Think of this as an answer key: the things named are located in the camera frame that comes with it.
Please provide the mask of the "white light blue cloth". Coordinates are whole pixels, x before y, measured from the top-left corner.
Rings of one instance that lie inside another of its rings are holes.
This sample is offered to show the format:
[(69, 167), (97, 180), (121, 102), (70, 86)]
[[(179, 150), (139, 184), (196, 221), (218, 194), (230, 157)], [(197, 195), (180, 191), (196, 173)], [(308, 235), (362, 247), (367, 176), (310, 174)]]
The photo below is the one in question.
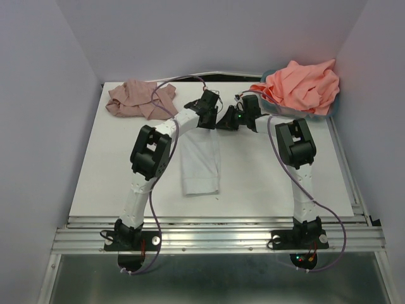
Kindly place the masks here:
[(180, 168), (183, 195), (220, 191), (221, 158), (216, 130), (197, 128), (180, 137)]

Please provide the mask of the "dusty pink skirt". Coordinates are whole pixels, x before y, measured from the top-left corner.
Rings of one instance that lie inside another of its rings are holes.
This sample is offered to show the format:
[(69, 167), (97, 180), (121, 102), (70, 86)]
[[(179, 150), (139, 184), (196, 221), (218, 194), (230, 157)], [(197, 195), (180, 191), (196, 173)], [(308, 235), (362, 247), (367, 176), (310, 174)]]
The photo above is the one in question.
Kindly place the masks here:
[(153, 96), (151, 94), (158, 86), (157, 82), (144, 82), (135, 79), (129, 79), (114, 89), (108, 91), (109, 101), (106, 109), (110, 114), (120, 118), (144, 117), (147, 120), (166, 120), (172, 115), (176, 115), (178, 110), (173, 104), (176, 96), (176, 87), (167, 84), (160, 87)]

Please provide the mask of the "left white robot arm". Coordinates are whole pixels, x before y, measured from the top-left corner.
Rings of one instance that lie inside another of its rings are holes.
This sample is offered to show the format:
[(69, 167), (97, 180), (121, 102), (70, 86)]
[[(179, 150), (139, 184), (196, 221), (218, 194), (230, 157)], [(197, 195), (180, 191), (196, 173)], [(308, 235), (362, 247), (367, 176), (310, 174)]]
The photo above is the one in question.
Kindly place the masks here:
[(149, 194), (170, 162), (171, 146), (184, 133), (196, 128), (214, 129), (220, 96), (205, 90), (167, 121), (143, 126), (130, 155), (132, 183), (123, 213), (114, 224), (113, 241), (128, 250), (140, 246), (144, 211)]

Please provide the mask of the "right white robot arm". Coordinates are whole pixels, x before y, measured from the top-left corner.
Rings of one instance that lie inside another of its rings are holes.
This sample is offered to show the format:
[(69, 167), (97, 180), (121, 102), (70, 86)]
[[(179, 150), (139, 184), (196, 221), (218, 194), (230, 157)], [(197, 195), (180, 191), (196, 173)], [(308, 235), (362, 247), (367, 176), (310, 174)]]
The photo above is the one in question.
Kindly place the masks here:
[(263, 113), (256, 96), (247, 95), (229, 106), (216, 124), (222, 130), (238, 130), (241, 125), (256, 133), (268, 134), (277, 160), (291, 180), (294, 199), (293, 227), (271, 232), (274, 249), (305, 247), (323, 233), (319, 212), (312, 195), (312, 166), (315, 141), (303, 118), (292, 119)]

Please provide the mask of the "light blue patterned bin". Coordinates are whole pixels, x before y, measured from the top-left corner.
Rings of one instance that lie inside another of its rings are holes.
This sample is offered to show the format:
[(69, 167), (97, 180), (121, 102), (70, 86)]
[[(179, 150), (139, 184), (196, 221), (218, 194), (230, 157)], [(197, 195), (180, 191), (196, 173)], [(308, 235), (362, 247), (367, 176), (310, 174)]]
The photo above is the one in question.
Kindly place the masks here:
[(309, 113), (305, 111), (298, 111), (292, 108), (284, 107), (284, 106), (277, 106), (271, 102), (268, 102), (266, 99), (260, 99), (260, 105), (265, 111), (269, 111), (270, 113), (284, 115), (287, 117), (294, 117), (294, 118), (305, 118), (312, 121), (321, 121), (333, 117), (339, 109), (340, 105), (340, 96), (339, 93), (336, 95), (334, 102), (330, 105), (326, 115), (317, 115), (314, 113)]

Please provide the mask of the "coral orange skirt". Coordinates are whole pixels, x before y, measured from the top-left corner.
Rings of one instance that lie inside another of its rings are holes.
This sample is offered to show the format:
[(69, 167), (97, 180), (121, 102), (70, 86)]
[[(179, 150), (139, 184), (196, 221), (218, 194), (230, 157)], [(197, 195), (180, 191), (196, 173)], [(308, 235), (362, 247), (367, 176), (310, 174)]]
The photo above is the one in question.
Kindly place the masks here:
[(265, 99), (280, 106), (325, 116), (340, 92), (334, 66), (334, 59), (316, 65), (300, 65), (292, 60), (250, 89), (265, 93)]

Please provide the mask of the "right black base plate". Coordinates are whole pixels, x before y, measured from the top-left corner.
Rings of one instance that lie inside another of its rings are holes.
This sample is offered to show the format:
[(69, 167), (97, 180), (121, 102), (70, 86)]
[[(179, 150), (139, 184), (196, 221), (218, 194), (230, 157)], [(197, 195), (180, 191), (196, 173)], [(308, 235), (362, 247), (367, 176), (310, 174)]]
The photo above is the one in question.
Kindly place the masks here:
[(325, 231), (301, 234), (291, 230), (273, 230), (267, 248), (275, 251), (291, 251), (293, 266), (305, 271), (315, 270), (318, 263), (318, 251), (329, 249)]

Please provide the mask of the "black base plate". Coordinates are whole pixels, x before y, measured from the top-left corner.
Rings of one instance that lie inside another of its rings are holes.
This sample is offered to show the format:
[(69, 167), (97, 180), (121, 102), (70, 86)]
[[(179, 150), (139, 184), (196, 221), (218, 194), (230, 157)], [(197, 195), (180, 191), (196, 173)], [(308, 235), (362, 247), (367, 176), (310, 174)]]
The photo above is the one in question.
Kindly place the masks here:
[(104, 239), (103, 250), (117, 252), (120, 272), (130, 276), (149, 272), (161, 251), (160, 231), (141, 231), (136, 233), (134, 240), (131, 241), (111, 230), (102, 230), (99, 235)]
[(275, 251), (291, 251), (293, 266), (305, 271), (315, 270), (318, 263), (318, 251), (329, 249), (325, 231), (301, 234), (291, 230), (273, 230), (267, 248)]

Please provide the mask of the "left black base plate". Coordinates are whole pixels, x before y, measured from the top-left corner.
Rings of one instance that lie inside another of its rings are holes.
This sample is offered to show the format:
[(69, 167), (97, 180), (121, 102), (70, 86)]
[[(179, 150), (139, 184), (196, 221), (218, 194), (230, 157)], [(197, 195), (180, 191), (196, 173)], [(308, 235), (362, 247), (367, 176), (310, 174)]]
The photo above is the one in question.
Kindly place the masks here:
[(149, 272), (161, 251), (160, 231), (141, 231), (136, 233), (134, 240), (131, 241), (111, 230), (102, 230), (99, 235), (104, 239), (103, 250), (117, 252), (120, 272), (130, 276)]

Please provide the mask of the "aluminium rail frame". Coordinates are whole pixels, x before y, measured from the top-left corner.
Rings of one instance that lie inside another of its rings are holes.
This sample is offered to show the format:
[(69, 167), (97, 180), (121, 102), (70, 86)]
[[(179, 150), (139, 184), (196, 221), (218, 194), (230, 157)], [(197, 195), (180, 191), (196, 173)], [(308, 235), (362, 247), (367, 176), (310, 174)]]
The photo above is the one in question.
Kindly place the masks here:
[(353, 216), (323, 219), (330, 246), (318, 253), (320, 272), (295, 269), (287, 251), (267, 244), (288, 216), (160, 216), (163, 245), (146, 274), (121, 274), (116, 252), (103, 249), (111, 204), (85, 204), (76, 194), (67, 224), (56, 231), (40, 303), (399, 303), (386, 242), (373, 225), (332, 119), (330, 139)]

